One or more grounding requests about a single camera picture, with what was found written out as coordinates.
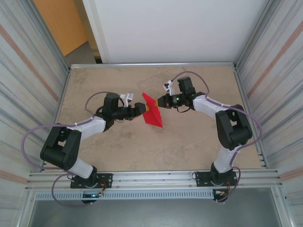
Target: red paper object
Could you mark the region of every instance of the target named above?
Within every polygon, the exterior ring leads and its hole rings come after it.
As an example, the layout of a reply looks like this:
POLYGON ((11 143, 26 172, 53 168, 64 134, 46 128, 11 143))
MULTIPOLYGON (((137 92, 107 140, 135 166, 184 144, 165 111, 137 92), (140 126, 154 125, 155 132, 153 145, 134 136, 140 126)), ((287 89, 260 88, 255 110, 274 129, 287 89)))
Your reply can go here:
POLYGON ((158 105, 156 105, 156 100, 145 93, 142 93, 142 96, 149 108, 149 110, 143 114, 145 123, 163 128, 161 114, 158 105))

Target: beige table surface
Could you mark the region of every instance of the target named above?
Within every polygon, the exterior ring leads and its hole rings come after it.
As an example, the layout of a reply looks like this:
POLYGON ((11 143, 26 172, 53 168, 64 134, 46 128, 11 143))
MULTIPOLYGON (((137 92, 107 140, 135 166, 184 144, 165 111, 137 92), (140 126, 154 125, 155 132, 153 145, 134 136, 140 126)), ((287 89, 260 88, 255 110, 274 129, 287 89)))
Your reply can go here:
MULTIPOLYGON (((206 80, 211 98, 225 104, 242 104, 231 67, 73 69, 58 122, 74 123, 89 118, 84 104, 98 91, 133 92, 132 103, 145 103, 142 92, 157 99, 165 94, 162 85, 185 70, 206 80)), ((199 78, 191 78, 196 91, 206 91, 199 78)), ((104 95, 93 98, 89 109, 95 112, 103 105, 103 99, 104 95)), ((108 131, 84 140, 79 156, 99 171, 209 169, 221 146, 215 120, 197 111, 181 114, 176 109, 161 108, 160 112, 163 128, 145 124, 142 116, 116 122, 108 131)), ((235 165, 260 168, 255 146, 241 150, 235 165)))

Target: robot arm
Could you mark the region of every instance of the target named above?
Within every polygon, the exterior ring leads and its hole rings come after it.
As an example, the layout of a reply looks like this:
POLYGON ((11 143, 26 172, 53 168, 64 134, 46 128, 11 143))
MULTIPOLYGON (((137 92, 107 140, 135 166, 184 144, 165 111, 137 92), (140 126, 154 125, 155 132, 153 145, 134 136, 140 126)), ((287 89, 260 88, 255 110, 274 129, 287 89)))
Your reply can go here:
POLYGON ((121 96, 108 93, 104 105, 96 111, 94 118, 85 121, 88 123, 78 123, 75 127, 53 127, 41 150, 40 158, 77 175, 79 183, 88 187, 94 185, 97 180, 97 169, 78 157, 80 142, 108 130, 115 120, 132 120, 146 112, 143 103, 135 103, 134 107, 131 107, 128 102, 132 98, 132 93, 121 96), (121 99, 124 106, 118 107, 121 99))
MULTIPOLYGON (((169 94, 158 99, 158 106, 164 108, 178 108, 187 106, 189 109, 203 112, 216 120, 218 138, 222 145, 218 158, 211 167, 212 181, 219 185, 232 172, 232 163, 238 149, 245 145, 252 137, 252 131, 246 115, 228 108, 206 96, 203 92, 196 92, 190 77, 178 79, 180 94, 171 92, 172 82, 164 84, 169 94)), ((233 106, 243 110, 241 105, 233 106)))

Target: corrugated metal wall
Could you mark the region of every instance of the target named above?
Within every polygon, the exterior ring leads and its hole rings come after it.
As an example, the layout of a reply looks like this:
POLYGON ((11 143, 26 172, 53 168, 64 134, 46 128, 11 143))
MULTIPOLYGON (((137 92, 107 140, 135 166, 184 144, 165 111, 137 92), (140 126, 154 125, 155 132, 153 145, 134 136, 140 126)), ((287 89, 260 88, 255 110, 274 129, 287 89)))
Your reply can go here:
MULTIPOLYGON (((33 168, 20 152, 25 132, 52 123, 68 67, 27 1, 0 1, 0 226, 12 226, 33 168)), ((47 131, 28 137, 37 163, 47 131)))
POLYGON ((239 74, 260 120, 268 164, 277 168, 303 225, 303 1, 279 1, 239 74))

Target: wooden door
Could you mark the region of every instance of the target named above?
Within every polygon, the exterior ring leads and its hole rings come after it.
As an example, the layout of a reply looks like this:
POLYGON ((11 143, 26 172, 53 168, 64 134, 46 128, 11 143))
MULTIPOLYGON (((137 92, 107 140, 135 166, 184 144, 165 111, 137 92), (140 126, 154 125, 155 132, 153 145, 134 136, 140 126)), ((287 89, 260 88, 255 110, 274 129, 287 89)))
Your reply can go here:
POLYGON ((88 40, 73 0, 34 0, 34 2, 64 56, 88 40))

